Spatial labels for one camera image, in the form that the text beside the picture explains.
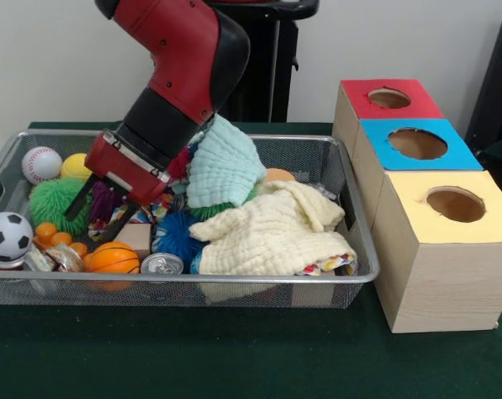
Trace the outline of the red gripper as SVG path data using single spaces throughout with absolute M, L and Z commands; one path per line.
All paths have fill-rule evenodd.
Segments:
M 85 166 L 93 173 L 81 187 L 74 200 L 66 209 L 65 217 L 73 221 L 86 205 L 86 199 L 94 184 L 100 179 L 108 179 L 128 194 L 125 213 L 115 220 L 104 233 L 105 241 L 114 241 L 139 205 L 154 202 L 165 190 L 170 174 L 135 154 L 121 143 L 113 133 L 100 133 L 86 156 Z

